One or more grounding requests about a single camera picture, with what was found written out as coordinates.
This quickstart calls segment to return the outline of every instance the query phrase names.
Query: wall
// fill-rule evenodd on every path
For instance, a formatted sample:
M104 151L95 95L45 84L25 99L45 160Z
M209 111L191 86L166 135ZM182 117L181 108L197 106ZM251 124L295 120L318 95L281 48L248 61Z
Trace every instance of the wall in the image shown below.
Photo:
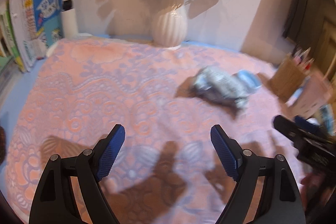
M92 34L149 36L151 18L160 7L160 0L74 2L79 31ZM290 0L193 0L188 4L187 39L243 49L277 63L290 48L286 41L279 39L289 5Z

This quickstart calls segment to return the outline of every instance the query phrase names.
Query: blue gripper pad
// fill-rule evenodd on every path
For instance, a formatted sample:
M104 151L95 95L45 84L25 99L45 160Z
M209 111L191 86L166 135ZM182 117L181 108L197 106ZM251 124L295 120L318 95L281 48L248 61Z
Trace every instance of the blue gripper pad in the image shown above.
M242 164L241 147L226 135L220 125L211 128L210 138L226 174L234 181L239 181L238 168Z
M97 181L101 181L110 173L112 165L125 141L125 128L119 124L115 125L110 134L101 141L101 143L96 145L98 146L97 153L100 154L98 169L95 174Z

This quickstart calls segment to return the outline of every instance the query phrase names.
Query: textured blue pad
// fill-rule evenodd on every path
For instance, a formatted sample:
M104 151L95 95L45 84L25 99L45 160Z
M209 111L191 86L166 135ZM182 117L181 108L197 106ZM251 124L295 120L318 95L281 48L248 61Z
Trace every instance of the textured blue pad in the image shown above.
M98 181L101 181L106 177L112 168L114 161L120 151L121 146L125 140L125 128L120 126L118 130L113 135L111 141L107 145L105 151L99 159L99 167L96 173L96 178Z
M215 126L211 128L210 138L226 174L237 181L239 177L237 160Z

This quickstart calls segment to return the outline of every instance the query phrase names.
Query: floral pattern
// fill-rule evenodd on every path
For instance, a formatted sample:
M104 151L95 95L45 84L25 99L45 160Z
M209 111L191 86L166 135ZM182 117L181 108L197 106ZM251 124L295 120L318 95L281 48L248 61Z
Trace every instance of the floral pattern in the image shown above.
M210 142L214 124L256 154L284 154L299 181L295 149L272 129L282 105L266 87L250 96L248 109L237 117L188 94L187 79L214 64L230 74L274 73L258 59L213 48L171 51L108 39L60 41L14 130L6 166L9 204L27 222L49 157L78 155L116 123L125 127L126 139L100 186L121 224L216 222L234 182ZM261 187L258 182L256 193ZM90 223L76 178L73 188L81 217ZM258 198L246 221L257 204Z

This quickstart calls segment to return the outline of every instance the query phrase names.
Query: crumpled cloth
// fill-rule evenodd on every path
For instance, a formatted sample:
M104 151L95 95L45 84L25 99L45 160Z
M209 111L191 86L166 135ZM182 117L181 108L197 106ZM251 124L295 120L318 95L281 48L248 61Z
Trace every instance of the crumpled cloth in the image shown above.
M199 70L190 88L199 97L236 110L243 110L248 104L245 85L237 77L214 66Z

